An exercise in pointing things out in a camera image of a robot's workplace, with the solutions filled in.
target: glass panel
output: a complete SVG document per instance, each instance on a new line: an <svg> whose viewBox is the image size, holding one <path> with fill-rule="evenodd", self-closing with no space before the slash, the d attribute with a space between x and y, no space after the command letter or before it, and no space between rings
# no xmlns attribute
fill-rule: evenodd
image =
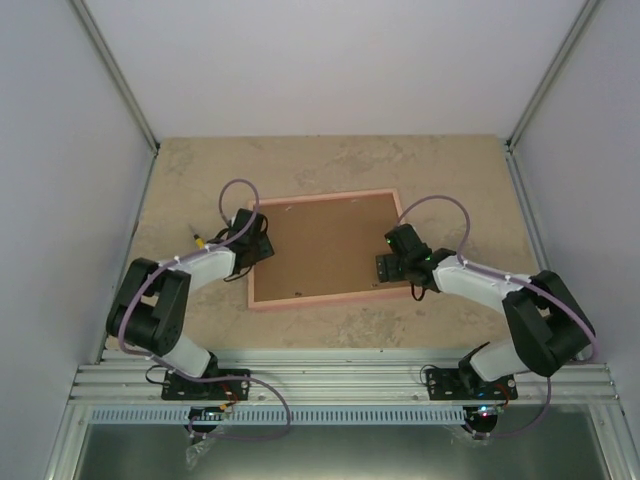
<svg viewBox="0 0 640 480"><path fill-rule="evenodd" d="M511 407L507 431L526 424L533 407ZM236 427L259 435L267 427ZM517 438L473 442L460 427L295 427L276 441L216 441L188 471L182 427L96 425L90 430L81 480L178 479L571 479L609 478L590 417L554 408Z"/></svg>

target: metal bar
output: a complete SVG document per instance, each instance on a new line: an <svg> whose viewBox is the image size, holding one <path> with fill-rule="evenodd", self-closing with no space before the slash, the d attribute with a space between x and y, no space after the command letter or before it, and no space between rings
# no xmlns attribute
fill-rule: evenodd
<svg viewBox="0 0 640 480"><path fill-rule="evenodd" d="M638 453L619 405L589 408L600 448L611 478L640 478Z"/></svg>
<svg viewBox="0 0 640 480"><path fill-rule="evenodd" d="M527 193L527 187L518 165L518 160L515 154L511 153L509 148L505 145L505 159L507 161L507 167L509 169L509 175L511 176L511 182L516 192L516 198L520 205L520 211L522 212L522 218L524 220L525 227L527 229L527 237L529 240L529 246L536 258L536 263L540 269L548 269L549 257L545 251L544 244L542 243L542 236L540 235L540 229L538 222L534 214L533 206L531 204L530 196Z"/></svg>
<svg viewBox="0 0 640 480"><path fill-rule="evenodd" d="M482 405L482 401L433 402L419 373L426 363L456 366L466 350L327 349L227 350L216 352L221 367L247 367L252 375L281 391L292 405ZM147 383L153 363L143 357L105 352L100 365L81 366L71 391L71 404L90 405L217 405L221 402L166 402L161 387ZM161 372L152 372L161 380ZM617 403L605 365L568 366L553 379L556 404ZM516 376L519 399L539 404L546 397L546 379L533 373ZM249 404L278 405L275 396L253 386Z"/></svg>
<svg viewBox="0 0 640 480"><path fill-rule="evenodd" d="M516 123L513 133L509 137L508 144L512 151L516 148L516 145L522 138L524 130L527 128L527 125L538 110L538 107L546 97L556 78L558 78L558 75L562 71L562 68L567 64L569 57L575 50L576 45L578 45L578 43L580 42L582 35L584 34L591 20L594 18L601 3L602 0L585 1L582 9L580 10L580 13L578 13L578 16L571 25L569 32L562 41L558 52L551 61L551 64L547 68L547 71L542 77L542 80L538 84L538 87L533 93L533 96L524 109L522 116L518 120L518 123Z"/></svg>
<svg viewBox="0 0 640 480"><path fill-rule="evenodd" d="M91 41L96 51L98 52L98 55L102 59L104 66L106 67L111 79L115 83L116 89L118 90L118 92L120 92L120 95L122 96L122 99L127 105L129 112L133 116L134 121L140 128L142 135L144 135L144 138L147 140L147 143L149 144L149 148L151 148L152 152L157 153L160 144L156 139L155 135L153 134L153 131L149 126L149 122L147 122L147 119L142 113L142 110L140 109L140 105L138 104L138 101L133 95L133 92L131 91L131 88L129 87L127 80L125 79L124 75L122 74L122 71L120 70L120 67L118 67L118 64L113 54L111 53L111 50L107 45L107 42L102 36L102 33L100 32L100 29L98 28L98 25L95 19L93 18L91 11L89 10L89 7L87 7L84 0L68 0L68 1L69 1L69 4L71 5L72 10L76 13L78 20L84 27L85 32L89 37L89 40Z"/></svg>
<svg viewBox="0 0 640 480"><path fill-rule="evenodd" d="M46 480L75 478L90 412L91 407L67 405L47 466Z"/></svg>

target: cable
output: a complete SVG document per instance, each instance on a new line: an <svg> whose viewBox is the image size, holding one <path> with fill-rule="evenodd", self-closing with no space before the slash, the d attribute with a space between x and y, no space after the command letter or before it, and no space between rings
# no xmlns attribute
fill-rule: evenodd
<svg viewBox="0 0 640 480"><path fill-rule="evenodd" d="M465 428L465 430L467 432L469 432L474 437L480 437L480 438L512 438L512 437L516 437L518 435L522 435L523 433L526 433L529 430L532 430L533 428L535 428L538 425L540 425L540 423L542 422L544 417L546 417L547 413L549 413L550 407L551 407L551 379L547 378L547 400L545 401L544 406L542 407L542 410L540 411L538 416L536 418L534 418L531 421L531 423L529 423L528 425L525 425L524 427L518 428L517 430L514 430L512 432L506 432L506 433L476 432L475 430L473 430L473 428L471 427L471 425L469 425L468 422L465 422L464 428Z"/></svg>
<svg viewBox="0 0 640 480"><path fill-rule="evenodd" d="M187 426L187 430L193 436L199 436L203 438L222 438L226 440L240 440L243 442L261 442L266 440L275 440L277 438L284 437L287 433L289 433L289 430L291 430L291 421L293 419L293 416L291 415L291 409L289 408L289 404L284 399L284 397L280 394L280 392L278 392L278 390L273 388L268 383L263 382L262 380L258 380L257 378L252 378L252 377L243 377L239 375L229 375L226 377L217 377L217 378L195 378L195 377L190 377L189 375L184 375L182 372L178 370L176 370L175 373L180 375L183 378L186 378L196 383L222 383L229 380L257 383L258 385L263 386L264 388L269 390L271 393L273 393L278 398L278 400L280 400L280 403L282 403L282 406L284 407L284 410L286 412L287 421L283 428L281 428L277 432L270 433L268 435L260 435L260 436L229 435L226 433L215 433L215 432L213 433L196 432L193 430L193 422L197 419L197 417L194 417L194 418L191 418L191 420L189 421L189 425Z"/></svg>
<svg viewBox="0 0 640 480"><path fill-rule="evenodd" d="M287 402L284 399L284 397L280 394L280 392L278 392L274 387L272 387L271 385L269 385L266 382L263 382L262 380L258 380L257 378L252 378L252 377L242 377L242 376L234 376L234 375L229 375L229 376L226 376L226 377L214 377L214 378L192 377L190 375L187 375L184 372L181 372L180 370L176 370L172 365L169 365L167 362L162 360L162 358L157 357L156 355L154 355L151 352L148 352L146 350L132 350L132 349L128 348L126 346L126 344L125 344L125 341L124 341L124 333L125 333L125 331L127 329L127 324L131 320L131 315L133 313L134 308L140 302L140 299L142 298L142 295L144 294L144 292L147 291L147 289L153 284L153 282L156 280L156 278L158 278L160 276L160 274L162 272L164 272L165 270L167 270L167 269L179 264L182 261L191 260L191 259L197 258L197 257L199 257L201 255L206 255L207 253L213 252L213 251L217 250L218 248L225 247L225 246L229 245L230 243L234 242L235 240L237 240L238 238L240 238L242 235L244 235L247 232L247 230L249 230L249 227L251 227L251 225L253 224L253 222L256 219L256 216L258 215L258 209L260 207L260 196L258 195L258 189L249 180L245 180L243 178L235 178L235 179L227 182L227 184L224 187L222 187L222 190L220 191L220 196L218 198L218 208L220 210L220 214L221 214L223 220L225 221L225 223L228 223L228 219L224 215L224 212L222 211L222 198L224 196L224 193L227 191L227 189L231 185L233 185L235 183L244 183L245 185L248 185L249 188L251 188L251 190L253 191L253 194L254 194L254 197L255 197L255 204L254 204L254 207L253 207L253 211L251 212L251 216L249 217L249 221L245 224L244 227L242 227L240 229L240 231L238 233L233 235L231 238L223 240L222 242L220 242L218 244L215 244L215 245L207 244L207 245L205 245L204 249L198 249L198 250L196 250L194 252L191 252L191 253L183 256L183 257L175 257L173 260L170 260L169 262L165 263L164 265L158 267L151 275L149 275L149 277L147 277L147 279L140 286L140 288L138 289L136 294L133 296L133 299L131 300L131 303L129 303L129 306L127 307L127 309L124 312L124 315L122 317L122 321L120 323L120 328L118 330L118 345L120 346L120 349L123 352L129 353L130 355L149 356L153 361L157 362L159 365L164 366L165 368L173 371L174 374L179 375L182 378L184 378L186 380L189 380L191 382L195 382L195 383L222 383L222 382L228 382L230 380L238 380L238 381L242 381L242 382L245 382L245 381L246 382L253 382L253 383L257 383L258 385L262 385L267 390L272 392L278 398L278 400L280 400L280 402L282 403L282 406L284 407L284 409L286 411L286 414L287 414L287 423L285 424L284 428L282 428L278 432L272 433L270 435L264 435L264 436L261 436L261 437L242 437L242 436L237 436L237 435L226 435L226 434L209 434L209 436L216 437L216 438L226 438L226 439L230 439L230 440L246 440L246 441L272 440L272 439L280 438L280 437L286 435L287 433L289 433L289 430L291 429L291 421L292 421L292 415L291 415L291 410L289 408L289 405L287 404Z"/></svg>
<svg viewBox="0 0 640 480"><path fill-rule="evenodd" d="M407 207L407 209L404 212L402 212L400 217L398 217L398 225L400 225L400 222L407 215L407 213L409 213L411 210L413 210L415 207L417 207L421 203L427 202L429 200L447 200L448 202L451 202L451 203L455 204L462 211L462 214L464 215L464 219L465 219L465 222L466 222L466 227L465 227L464 235L462 236L462 240L460 240L460 243L458 244L458 248L456 249L456 257L458 258L458 262L462 266L464 266L465 268L468 268L469 270L472 270L474 272L480 273L480 274L485 275L485 276L490 277L490 278L496 278L498 280L505 280L506 279L508 282L509 281L513 282L516 285L520 285L521 287L524 287L524 288L526 288L528 290L531 290L532 292L534 292L535 294L541 296L542 298L544 298L548 302L551 302L552 304L554 304L556 307L558 307L560 310L562 310L566 315L568 315L569 318L571 320L573 320L578 325L578 327L580 327L580 329L584 332L585 336L589 339L589 342L591 343L591 355L589 356L589 358L586 359L586 360L582 360L582 361L575 361L573 363L574 364L584 364L584 363L588 363L588 362L593 361L593 360L596 359L596 357L600 354L600 344L599 344L598 340L596 339L596 336L593 334L591 329L589 327L587 327L587 324L584 322L584 320L582 320L564 302L558 300L553 295L547 293L546 291L544 291L543 289L541 289L539 287L536 287L535 285L530 284L529 282L526 282L524 280L520 280L519 278L512 277L511 275L509 275L506 272L502 272L502 271L499 271L499 270L490 270L488 268L484 268L484 267L481 267L479 265L475 265L475 264L469 262L467 259L465 259L462 256L462 250L464 249L464 247L465 247L465 245L467 243L467 240L469 239L469 233L471 232L471 217L469 216L469 212L465 208L465 206L462 205L462 203L460 203L458 200L456 200L455 198L450 197L448 195L428 195L426 197L423 197L423 198L413 202L411 205L409 205L409 207Z"/></svg>
<svg viewBox="0 0 640 480"><path fill-rule="evenodd" d="M240 280L242 277L245 277L245 276L249 275L249 272L251 271L251 269L253 269L253 265L250 265L249 268L247 268L241 274L236 275L235 277L233 277L233 276L225 277L225 278L222 279L222 281L226 282L226 283L231 283L231 282L235 282L236 280Z"/></svg>

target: white wall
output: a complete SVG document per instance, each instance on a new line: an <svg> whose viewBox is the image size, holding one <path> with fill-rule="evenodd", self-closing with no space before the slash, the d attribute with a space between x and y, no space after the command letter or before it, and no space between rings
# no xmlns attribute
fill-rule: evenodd
<svg viewBox="0 0 640 480"><path fill-rule="evenodd" d="M584 0L88 0L158 138L507 136Z"/></svg>
<svg viewBox="0 0 640 480"><path fill-rule="evenodd" d="M609 0L517 148L544 245L640 442L640 2Z"/></svg>
<svg viewBox="0 0 640 480"><path fill-rule="evenodd" d="M0 478L39 479L151 154L64 0L0 15Z"/></svg>

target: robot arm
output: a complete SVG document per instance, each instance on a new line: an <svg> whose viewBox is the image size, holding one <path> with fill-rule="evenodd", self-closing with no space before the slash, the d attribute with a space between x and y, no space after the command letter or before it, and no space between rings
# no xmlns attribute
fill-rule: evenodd
<svg viewBox="0 0 640 480"><path fill-rule="evenodd" d="M432 251L408 224L397 226L385 237L393 253L376 259L380 281L408 280L422 288L423 294L433 290L459 295L506 316L511 338L482 345L459 363L456 375L471 396L514 373L531 370L550 377L589 345L586 334L563 310L523 286L531 284L560 300L593 332L557 274L542 271L533 277L505 278L501 272L482 266L480 270L496 275L479 273L461 264L452 250Z"/></svg>
<svg viewBox="0 0 640 480"><path fill-rule="evenodd" d="M228 233L238 232L250 213L240 210ZM259 215L255 227L229 248L217 248L164 271L145 292L147 297L156 297L155 305L140 302L135 306L125 331L126 342L192 377L218 376L215 355L196 345L182 331L187 298L209 282L238 273L273 255L263 225L266 218ZM422 288L423 294L432 290L459 295L506 316L511 338L474 349L455 371L464 385L466 398L476 398L479 392L491 390L492 382L504 383L514 373L531 370L549 377L589 345L584 332L563 311L521 285L526 282L544 289L568 305L593 331L573 296L553 272L543 271L533 277L512 275L512 279L520 280L514 283L466 268L451 250L432 251L411 225L394 228L386 238L393 253L376 258L381 282L408 280L412 286ZM118 335L124 312L134 295L161 265L146 259L131 264L109 314L108 333ZM541 310L547 309L543 316Z"/></svg>
<svg viewBox="0 0 640 480"><path fill-rule="evenodd" d="M240 209L232 226L221 234L230 238L239 232L251 213ZM266 225L266 217L257 214L247 233L229 248L211 249L162 272L144 293L145 297L154 298L155 304L140 302L135 306L124 332L125 341L151 352L191 377L218 376L220 370L215 355L198 346L183 332L187 298L204 285L237 274L243 268L273 255ZM220 241L221 234L209 244ZM148 276L165 263L144 258L131 263L107 317L106 327L110 335L118 336L124 313L134 295Z"/></svg>

